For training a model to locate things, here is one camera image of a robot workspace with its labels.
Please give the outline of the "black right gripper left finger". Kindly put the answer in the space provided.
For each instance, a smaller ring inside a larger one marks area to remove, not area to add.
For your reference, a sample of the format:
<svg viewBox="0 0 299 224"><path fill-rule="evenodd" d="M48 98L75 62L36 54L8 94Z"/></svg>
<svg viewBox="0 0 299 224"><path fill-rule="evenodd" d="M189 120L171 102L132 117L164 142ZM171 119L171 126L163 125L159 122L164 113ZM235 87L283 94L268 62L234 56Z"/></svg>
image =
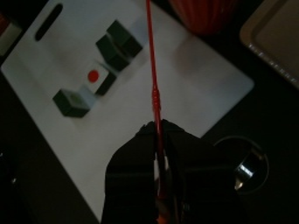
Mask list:
<svg viewBox="0 0 299 224"><path fill-rule="evenodd" d="M155 224L155 124L116 150L105 171L100 224Z"/></svg>

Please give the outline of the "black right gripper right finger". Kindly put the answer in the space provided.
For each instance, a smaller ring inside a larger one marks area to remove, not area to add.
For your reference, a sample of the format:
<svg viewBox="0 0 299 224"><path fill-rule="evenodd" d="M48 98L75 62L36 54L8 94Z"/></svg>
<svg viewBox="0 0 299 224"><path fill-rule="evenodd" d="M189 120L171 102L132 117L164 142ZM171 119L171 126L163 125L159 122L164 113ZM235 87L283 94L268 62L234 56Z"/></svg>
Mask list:
<svg viewBox="0 0 299 224"><path fill-rule="evenodd" d="M234 168L220 150L167 120L163 140L179 223L248 224Z"/></svg>

